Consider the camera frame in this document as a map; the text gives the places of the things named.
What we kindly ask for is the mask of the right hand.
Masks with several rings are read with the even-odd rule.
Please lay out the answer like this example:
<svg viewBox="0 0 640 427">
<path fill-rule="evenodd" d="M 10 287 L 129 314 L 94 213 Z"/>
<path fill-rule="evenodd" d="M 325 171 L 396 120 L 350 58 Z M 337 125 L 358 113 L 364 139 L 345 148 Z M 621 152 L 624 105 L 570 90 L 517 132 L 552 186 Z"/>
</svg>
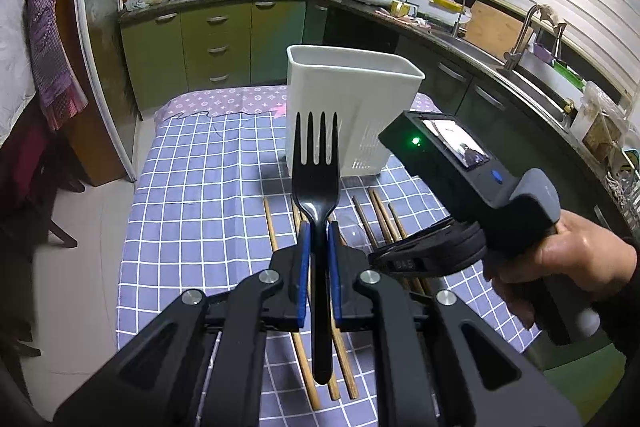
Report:
<svg viewBox="0 0 640 427">
<path fill-rule="evenodd" d="M 526 329 L 535 319 L 533 303 L 515 295 L 519 283 L 550 275 L 566 275 L 598 300 L 620 291 L 634 275 L 638 260 L 634 246 L 608 229 L 568 210 L 561 212 L 556 232 L 526 255 L 500 268 L 484 268 L 485 280 Z"/>
</svg>

